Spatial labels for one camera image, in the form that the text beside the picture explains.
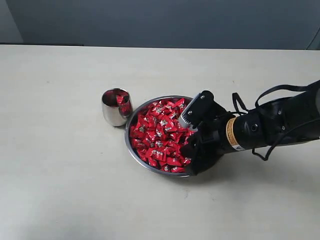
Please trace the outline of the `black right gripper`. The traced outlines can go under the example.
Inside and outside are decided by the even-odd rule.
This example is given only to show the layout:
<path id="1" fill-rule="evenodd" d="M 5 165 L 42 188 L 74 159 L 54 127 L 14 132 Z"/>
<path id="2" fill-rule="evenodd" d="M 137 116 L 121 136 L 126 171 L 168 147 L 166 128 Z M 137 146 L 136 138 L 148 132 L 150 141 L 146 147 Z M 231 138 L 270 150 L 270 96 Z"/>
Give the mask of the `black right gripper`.
<path id="1" fill-rule="evenodd" d="M 197 132 L 190 136 L 187 144 L 180 148 L 183 157 L 190 163 L 185 167 L 190 176 L 196 176 L 212 168 L 220 155 L 251 151 L 267 160 L 269 153 L 262 155 L 257 149 L 273 145 L 273 120 L 257 110 L 235 116 L 233 112 L 208 111 Z"/>

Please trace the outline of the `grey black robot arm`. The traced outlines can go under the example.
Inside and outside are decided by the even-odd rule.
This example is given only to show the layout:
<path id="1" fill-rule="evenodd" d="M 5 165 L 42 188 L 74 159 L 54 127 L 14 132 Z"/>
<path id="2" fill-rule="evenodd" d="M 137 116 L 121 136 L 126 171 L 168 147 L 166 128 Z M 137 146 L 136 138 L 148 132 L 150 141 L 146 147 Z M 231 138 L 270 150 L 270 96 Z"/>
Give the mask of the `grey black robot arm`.
<path id="1" fill-rule="evenodd" d="M 202 173 L 225 154 L 267 147 L 260 158 L 267 161 L 273 149 L 315 141 L 320 138 L 320 83 L 306 86 L 282 84 L 265 91 L 295 92 L 264 104 L 255 102 L 247 109 L 237 93 L 232 94 L 234 111 L 215 102 L 208 90 L 200 92 L 187 105 L 178 121 L 194 130 L 180 152 L 190 159 L 189 176 Z"/>

